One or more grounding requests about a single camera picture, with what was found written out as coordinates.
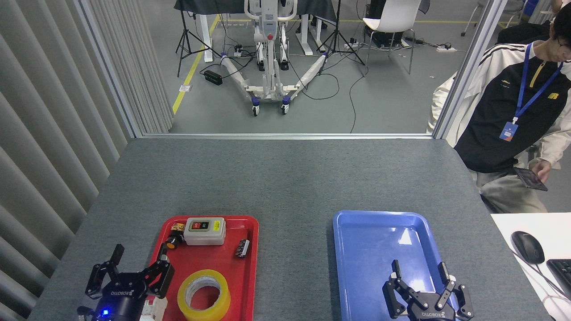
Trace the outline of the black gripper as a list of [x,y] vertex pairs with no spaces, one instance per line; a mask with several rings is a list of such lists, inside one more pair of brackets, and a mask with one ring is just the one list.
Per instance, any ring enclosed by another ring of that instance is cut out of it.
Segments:
[[[408,317],[410,321],[469,321],[474,317],[468,287],[458,283],[454,276],[448,273],[444,262],[437,266],[444,285],[439,294],[421,294],[408,286],[402,280],[398,260],[391,263],[392,273],[383,286],[383,294],[391,319]],[[458,308],[455,309],[448,301],[455,296]]]
[[[167,255],[160,255],[141,276],[120,276],[123,252],[124,246],[117,244],[109,260],[92,268],[85,290],[89,298],[99,299],[92,321],[138,321],[147,296],[167,295],[175,272]],[[111,281],[102,287],[105,276]]]

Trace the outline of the person's left hand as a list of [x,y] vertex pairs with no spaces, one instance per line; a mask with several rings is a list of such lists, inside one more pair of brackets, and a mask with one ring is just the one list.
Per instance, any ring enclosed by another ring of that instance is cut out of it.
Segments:
[[537,163],[532,167],[532,171],[542,183],[546,183],[550,176],[551,163],[545,159],[538,159]]

